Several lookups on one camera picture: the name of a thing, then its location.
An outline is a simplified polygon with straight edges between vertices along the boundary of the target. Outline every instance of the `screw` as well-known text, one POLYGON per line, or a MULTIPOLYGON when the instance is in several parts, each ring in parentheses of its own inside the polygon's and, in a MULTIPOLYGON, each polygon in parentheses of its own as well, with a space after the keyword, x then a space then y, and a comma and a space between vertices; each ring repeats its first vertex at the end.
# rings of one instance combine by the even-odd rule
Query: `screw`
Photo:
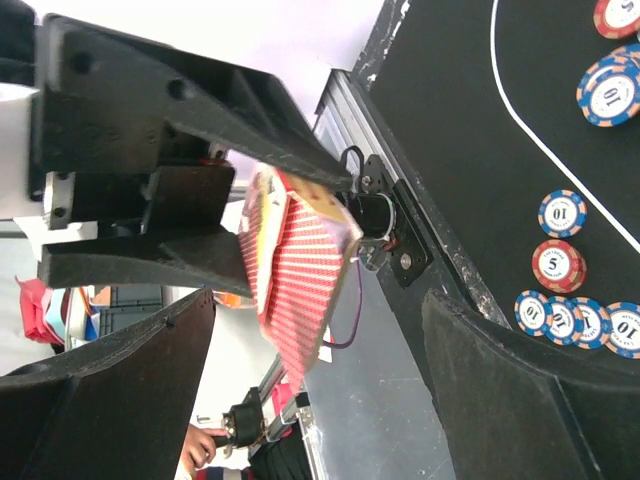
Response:
POLYGON ((405 270, 409 270, 411 268, 411 263, 411 255, 409 255, 408 253, 403 253, 400 257, 400 266, 405 270))

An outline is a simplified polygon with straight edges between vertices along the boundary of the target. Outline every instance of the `person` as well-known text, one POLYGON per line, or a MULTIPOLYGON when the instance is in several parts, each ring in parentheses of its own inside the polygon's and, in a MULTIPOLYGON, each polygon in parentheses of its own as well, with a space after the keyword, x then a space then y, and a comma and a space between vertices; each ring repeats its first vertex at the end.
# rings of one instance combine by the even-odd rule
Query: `person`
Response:
POLYGON ((207 467, 216 457, 212 437, 226 434, 223 429, 199 428, 190 424, 180 453, 180 469, 195 480, 311 480, 297 423, 292 425, 290 435, 261 448, 249 459, 251 466, 244 470, 207 467))
POLYGON ((196 480, 253 480, 249 469, 238 471, 223 467, 207 467, 216 457, 214 436, 226 436, 220 428, 199 428, 189 424, 180 452, 180 469, 196 480))

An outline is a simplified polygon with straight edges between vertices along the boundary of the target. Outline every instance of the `white curved line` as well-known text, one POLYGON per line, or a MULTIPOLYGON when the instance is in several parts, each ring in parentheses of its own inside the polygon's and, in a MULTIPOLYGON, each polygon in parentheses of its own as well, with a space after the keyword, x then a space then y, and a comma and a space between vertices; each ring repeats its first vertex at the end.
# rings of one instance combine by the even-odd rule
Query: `white curved line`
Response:
POLYGON ((509 102, 509 98, 504 91, 504 87, 502 86, 502 80, 500 80, 500 72, 498 71, 498 58, 496 55, 496 18, 498 16, 498 3, 499 0, 493 0, 493 8, 491 10, 491 34, 490 34, 490 49, 491 49, 491 68, 493 69, 493 76, 496 81, 496 86, 498 87, 498 92, 500 93, 500 97, 502 98, 502 102, 504 106, 507 108, 509 115, 511 118, 518 124, 518 126, 526 133, 533 143, 535 143, 540 150, 544 152, 544 154, 551 159, 551 161, 555 164, 556 167, 560 169, 565 176, 571 180, 571 182, 582 192, 582 194, 596 207, 600 213, 606 218, 613 228, 615 228, 622 237, 629 242, 636 252, 640 253, 640 243, 636 240, 633 235, 629 233, 629 231, 622 226, 622 224, 606 209, 600 200, 598 200, 593 193, 587 189, 587 187, 576 177, 571 170, 567 168, 567 166, 562 163, 562 161, 557 157, 555 153, 551 151, 549 147, 547 147, 540 138, 535 134, 529 126, 524 123, 524 121, 518 116, 517 112, 513 109, 511 102, 509 102))

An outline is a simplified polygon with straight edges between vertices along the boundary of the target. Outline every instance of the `red patterned card back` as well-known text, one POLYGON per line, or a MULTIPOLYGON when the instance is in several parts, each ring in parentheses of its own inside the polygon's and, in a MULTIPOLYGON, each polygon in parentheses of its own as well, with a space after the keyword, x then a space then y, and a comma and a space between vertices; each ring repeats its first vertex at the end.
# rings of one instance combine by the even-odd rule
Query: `red patterned card back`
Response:
POLYGON ((260 324, 297 392, 362 233, 323 187, 262 166, 238 235, 260 324))

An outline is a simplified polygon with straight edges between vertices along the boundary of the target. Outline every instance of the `poker chip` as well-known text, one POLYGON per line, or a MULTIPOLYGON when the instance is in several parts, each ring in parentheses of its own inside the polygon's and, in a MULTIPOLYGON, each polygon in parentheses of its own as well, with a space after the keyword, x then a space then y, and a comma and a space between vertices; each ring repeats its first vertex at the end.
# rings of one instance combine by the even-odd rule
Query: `poker chip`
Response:
POLYGON ((535 290, 522 292, 513 310, 520 328, 532 337, 544 335, 553 323, 553 312, 549 300, 535 290))
POLYGON ((531 257, 531 268, 540 284, 557 293, 573 292, 584 281, 586 263, 575 248, 563 240, 547 240, 531 257))
POLYGON ((629 58, 636 65, 640 65, 640 43, 623 45, 612 51, 609 56, 622 56, 629 58))
POLYGON ((594 350, 606 344, 613 329, 607 309, 586 297, 574 298, 572 302, 580 309, 584 320, 582 335, 576 345, 585 350, 594 350))
POLYGON ((597 69, 581 80, 576 92, 582 114, 598 127, 619 125, 640 110, 640 67, 621 55, 607 57, 599 63, 615 62, 617 58, 624 59, 624 63, 597 69))
POLYGON ((625 47, 620 47, 611 52, 603 59, 597 61, 591 65, 584 75, 580 79, 578 89, 576 91, 576 98, 578 103, 582 97, 582 92, 588 88, 593 87, 593 84, 605 73, 614 69, 614 67, 625 67, 633 63, 630 59, 631 54, 627 55, 625 47))
POLYGON ((640 30, 640 3, 629 0, 598 0, 593 23, 605 38, 617 39, 640 30))
POLYGON ((613 324, 609 350, 624 358, 640 358, 640 306, 618 302, 609 305, 607 311, 613 324))
POLYGON ((580 260, 582 262, 582 267, 580 269, 580 273, 576 278, 575 282, 573 282, 568 288, 558 289, 559 290, 558 293, 573 293, 577 289, 579 289, 582 285, 584 285, 584 282, 587 280, 587 262, 582 257, 582 255, 580 255, 580 260))
POLYGON ((549 299, 553 323, 545 335, 557 345, 573 345, 582 336, 584 320, 580 309, 565 297, 549 299))
POLYGON ((538 223, 553 238, 567 238, 580 231, 587 220, 587 204, 571 190, 547 195, 538 209, 538 223))

